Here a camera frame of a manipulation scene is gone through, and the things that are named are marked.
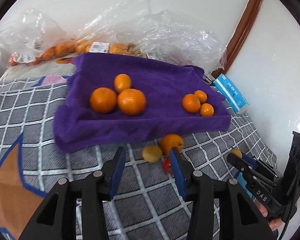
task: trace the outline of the plastic bag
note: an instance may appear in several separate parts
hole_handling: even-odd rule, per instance
[[[197,65],[211,73],[223,68],[225,46],[211,32],[186,24],[168,10],[154,14],[154,0],[131,0],[106,10],[77,33],[77,53],[93,42],[109,43],[109,53],[147,56],[176,65]]]
[[[0,47],[12,54],[9,65],[35,65],[43,60],[75,52],[75,40],[67,40],[65,37],[66,32],[48,15],[31,9],[21,19],[0,31]]]

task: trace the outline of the purple fabric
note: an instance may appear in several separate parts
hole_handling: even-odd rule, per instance
[[[201,68],[106,53],[85,53],[73,62],[77,70],[67,80],[65,104],[54,118],[55,145],[60,152],[229,128],[231,116],[221,103],[225,98],[202,80]],[[126,116],[119,109],[109,114],[94,112],[89,106],[91,93],[99,87],[114,90],[114,78],[120,73],[129,75],[132,88],[145,94],[145,110],[138,116]],[[206,92],[214,116],[201,117],[183,109],[182,98],[196,90]]]

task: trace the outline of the blue package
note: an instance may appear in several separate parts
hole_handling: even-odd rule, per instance
[[[221,94],[223,94],[236,114],[241,114],[247,110],[248,102],[232,83],[232,81],[223,74],[213,82]]]

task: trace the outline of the gray plaid fabric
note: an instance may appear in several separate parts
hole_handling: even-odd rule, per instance
[[[22,168],[26,182],[48,192],[62,177],[70,181],[86,177],[112,159],[119,144],[97,145],[71,154],[55,150],[52,125],[55,110],[67,93],[65,83],[31,87],[38,79],[0,82],[0,160],[23,132]],[[247,114],[231,112],[227,132],[214,131],[184,135],[182,154],[195,169],[213,179],[227,180],[237,172],[226,162],[229,151],[237,147],[276,166],[276,156],[265,146]],[[110,239],[185,239],[192,203],[178,194],[173,177],[167,175],[161,162],[147,163],[141,156],[146,145],[157,145],[159,139],[139,144],[123,144],[127,159],[118,195],[104,203]],[[77,207],[77,239],[82,239],[81,202]],[[219,233],[219,204],[215,200],[214,239]]]

